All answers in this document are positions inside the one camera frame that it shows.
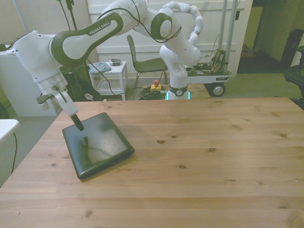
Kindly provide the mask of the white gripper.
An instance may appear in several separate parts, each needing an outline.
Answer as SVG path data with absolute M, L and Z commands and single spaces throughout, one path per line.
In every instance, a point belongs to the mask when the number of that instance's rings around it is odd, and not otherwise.
M 84 126 L 81 123 L 80 119 L 76 115 L 78 109 L 71 97 L 68 95 L 66 91 L 59 90 L 54 93 L 56 103 L 61 107 L 61 109 L 71 117 L 73 123 L 77 127 L 78 130 L 83 131 Z

